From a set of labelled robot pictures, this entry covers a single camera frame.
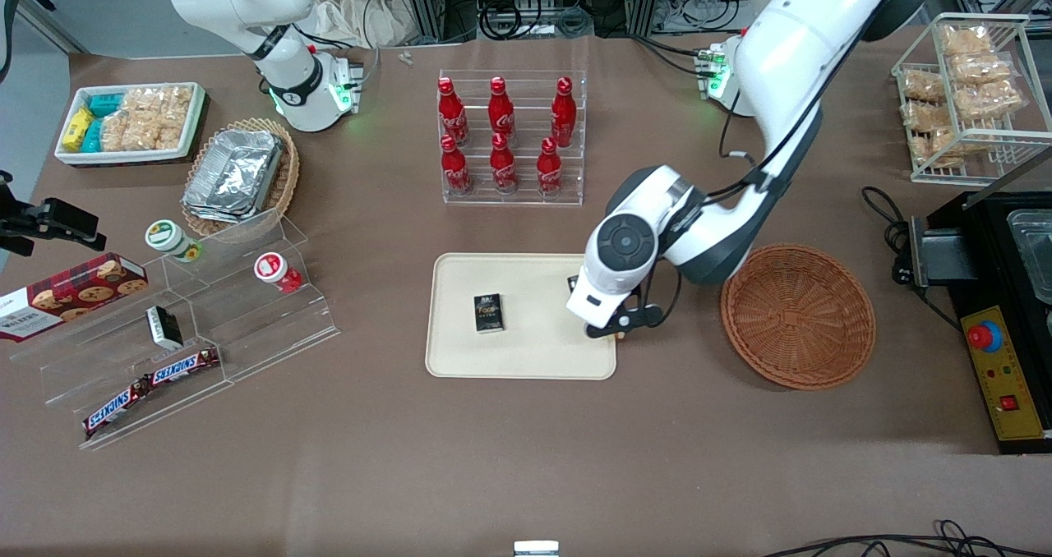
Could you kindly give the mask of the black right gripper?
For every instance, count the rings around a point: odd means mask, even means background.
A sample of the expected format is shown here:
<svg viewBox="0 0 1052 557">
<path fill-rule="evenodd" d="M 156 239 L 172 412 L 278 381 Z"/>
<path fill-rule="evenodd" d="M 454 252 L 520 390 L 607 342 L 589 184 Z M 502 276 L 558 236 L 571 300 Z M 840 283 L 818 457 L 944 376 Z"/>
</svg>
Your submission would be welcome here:
<svg viewBox="0 0 1052 557">
<path fill-rule="evenodd" d="M 33 237 L 40 232 L 40 224 L 49 230 L 76 234 L 79 245 L 93 251 L 105 251 L 108 238 L 98 232 L 99 220 L 92 213 L 68 204 L 59 198 L 46 198 L 40 205 L 19 201 L 11 191 L 11 173 L 1 172 L 1 246 L 19 256 L 31 256 L 35 247 Z"/>
</svg>

